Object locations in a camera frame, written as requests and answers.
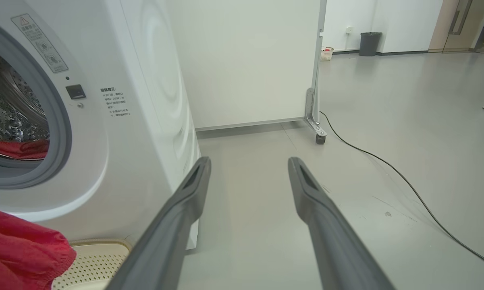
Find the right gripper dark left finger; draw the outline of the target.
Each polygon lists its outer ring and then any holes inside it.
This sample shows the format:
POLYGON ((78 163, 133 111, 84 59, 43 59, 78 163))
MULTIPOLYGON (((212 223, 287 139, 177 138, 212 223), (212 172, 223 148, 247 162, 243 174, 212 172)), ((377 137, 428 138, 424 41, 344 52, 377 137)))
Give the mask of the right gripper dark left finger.
POLYGON ((137 241, 108 290, 177 289, 192 224, 203 213, 210 175, 210 158, 199 158, 137 241))

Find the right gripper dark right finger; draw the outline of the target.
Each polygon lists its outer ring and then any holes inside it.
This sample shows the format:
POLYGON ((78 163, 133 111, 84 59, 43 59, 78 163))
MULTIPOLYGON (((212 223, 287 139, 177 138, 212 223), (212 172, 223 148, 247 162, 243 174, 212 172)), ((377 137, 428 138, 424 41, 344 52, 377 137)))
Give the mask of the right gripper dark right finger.
POLYGON ((288 159, 295 208, 308 226, 325 290, 393 290, 394 286, 303 160, 288 159))

